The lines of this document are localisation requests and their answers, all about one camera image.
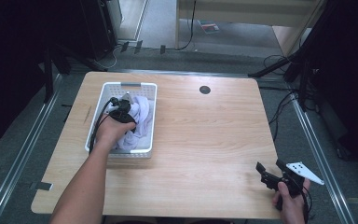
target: finger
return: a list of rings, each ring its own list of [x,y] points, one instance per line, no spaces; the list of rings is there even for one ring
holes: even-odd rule
[[[308,191],[310,191],[310,180],[307,179],[307,178],[305,178],[305,179],[304,179],[303,186],[304,186],[305,189],[307,189]]]
[[[281,196],[279,191],[276,191],[274,194],[274,197],[272,198],[272,205],[277,205],[278,200],[279,200],[279,196]]]
[[[125,125],[128,130],[133,129],[136,126],[136,124],[134,122],[125,123]]]
[[[280,194],[282,195],[283,200],[290,198],[289,189],[287,188],[285,183],[279,182],[278,189]]]

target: white plastic basket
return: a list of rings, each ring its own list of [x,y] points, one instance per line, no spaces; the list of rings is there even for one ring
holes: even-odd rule
[[[112,149],[109,158],[151,158],[153,145],[154,121],[156,114],[157,85],[154,83],[134,83],[134,82],[106,82],[103,84],[100,99],[89,127],[89,135],[87,137],[85,149],[90,150],[90,139],[94,130],[94,123],[98,119],[103,106],[111,97],[121,97],[125,93],[130,96],[144,96],[149,101],[149,113],[153,113],[152,119],[147,126],[147,136],[139,139],[138,146],[132,150]]]

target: wire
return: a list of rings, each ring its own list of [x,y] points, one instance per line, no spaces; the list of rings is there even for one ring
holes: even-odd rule
[[[298,48],[301,49],[301,45],[302,45],[302,36],[300,37],[300,40],[298,41]]]
[[[186,10],[186,18],[188,18],[188,11],[189,10]],[[190,26],[190,24],[188,23],[190,21],[190,19],[187,19],[187,29],[190,31],[190,33],[191,33],[191,26]],[[190,50],[190,51],[192,51],[195,47],[196,47],[196,44],[194,43],[194,42],[192,42],[193,43],[193,48]]]
[[[107,106],[110,103],[114,102],[114,98],[110,98],[108,102],[105,103],[105,105],[103,106],[103,109],[101,110],[100,116],[97,119],[97,122],[95,123],[95,128],[94,131],[92,132],[91,135],[91,139],[89,140],[89,154],[91,153],[91,151],[94,149],[94,141],[95,141],[95,136],[97,135],[98,132],[98,128],[101,126],[101,123],[107,118],[107,116],[101,121],[101,118],[103,116],[103,112],[105,111],[105,109],[107,108]]]
[[[291,88],[278,88],[278,87],[258,87],[260,90],[267,90],[267,91],[298,91],[298,89],[291,89]]]
[[[319,107],[316,104],[316,92],[317,90],[312,86],[312,83],[310,81],[307,82],[307,86],[306,88],[306,95],[305,95],[305,99],[309,100],[311,102],[311,107],[309,107],[308,105],[306,105],[306,102],[304,102],[304,106],[307,110],[309,111],[314,111],[316,113],[319,113]]]
[[[194,14],[196,13],[196,4],[197,4],[197,0],[194,0],[193,15],[191,16],[190,39],[188,40],[187,44],[184,47],[181,47],[181,48],[175,49],[175,50],[182,50],[182,49],[187,48],[187,46],[191,43],[191,40],[193,39],[193,34],[194,34]]]
[[[267,68],[266,61],[267,61],[269,58],[272,58],[272,57],[279,57],[279,58],[280,58],[276,63],[281,62],[281,61],[283,61],[283,60],[286,60],[287,62],[292,63],[292,64],[300,64],[300,63],[295,63],[295,62],[290,61],[288,57],[284,57],[284,56],[279,55],[279,54],[273,54],[273,55],[269,55],[267,58],[264,59],[264,61],[263,61],[264,67]],[[281,75],[284,75],[284,73],[285,73],[286,71],[284,71],[281,67],[279,67],[279,69],[280,69],[281,71],[283,71],[283,73],[276,73],[276,72],[274,72],[274,71],[272,71],[271,73],[276,74],[276,75],[280,75],[280,76],[281,76]]]
[[[149,50],[160,50],[160,49],[156,49],[156,48],[146,48],[146,47],[140,47],[137,48],[136,46],[128,46],[128,49],[149,49]],[[171,51],[177,51],[178,49],[165,49],[167,51],[171,50]]]
[[[113,58],[115,59],[115,62],[114,62],[112,65],[110,65],[110,66],[104,66],[104,65],[98,63],[96,60],[94,60],[94,62],[95,62],[96,64],[100,65],[102,68],[112,68],[112,67],[114,67],[114,66],[116,65],[116,63],[117,63],[117,57],[116,57],[116,55],[115,55],[115,51],[116,51],[117,49],[121,48],[121,47],[122,47],[122,46],[119,45],[119,46],[116,46],[116,47],[113,49],[112,55],[113,55]]]
[[[307,224],[309,217],[310,217],[310,209],[312,208],[312,197],[310,197],[310,192],[304,186],[302,186],[302,188],[301,188],[290,175],[287,175],[286,177],[289,178],[291,180],[291,182],[295,183],[298,191],[301,194],[301,197],[303,198],[303,201],[304,201],[304,214],[303,215],[304,215],[304,221]],[[305,193],[302,189],[304,189],[310,197],[310,206],[308,205],[307,196],[305,195]]]
[[[280,116],[280,114],[282,113],[283,109],[285,106],[287,106],[289,103],[291,103],[292,101],[296,100],[296,97],[293,98],[293,99],[290,99],[288,102],[286,102],[285,104],[283,103],[287,97],[289,97],[291,94],[297,92],[297,90],[294,90],[294,91],[290,91],[289,93],[287,93],[283,99],[279,102],[278,104],[278,108],[277,110],[275,111],[275,114],[274,116],[272,117],[272,119],[269,121],[269,125],[271,125],[271,123],[275,122],[275,132],[274,132],[274,135],[272,137],[272,140],[275,142],[277,136],[278,136],[278,126],[279,126],[279,120],[278,120],[278,117]]]

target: handheld controller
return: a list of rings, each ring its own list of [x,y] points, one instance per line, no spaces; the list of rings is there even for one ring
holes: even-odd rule
[[[126,93],[121,100],[114,98],[112,101],[112,106],[115,107],[114,110],[109,112],[109,116],[112,119],[117,120],[120,123],[130,123],[135,122],[135,119],[129,114],[131,110],[131,97],[128,93]],[[136,127],[133,128],[131,131],[135,133]]]
[[[264,168],[260,162],[257,163],[255,169],[261,174],[261,182],[265,183],[267,188],[275,189],[277,191],[279,190],[278,183],[283,182],[286,184],[292,197],[300,195],[305,178],[291,171],[281,160],[277,160],[276,165],[282,170],[282,177],[277,177],[276,175],[268,173],[266,168]],[[279,197],[276,208],[282,211],[282,196]]]

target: basket handle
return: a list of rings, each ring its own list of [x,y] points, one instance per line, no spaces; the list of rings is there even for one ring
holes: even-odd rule
[[[121,82],[122,87],[141,87],[141,82]]]

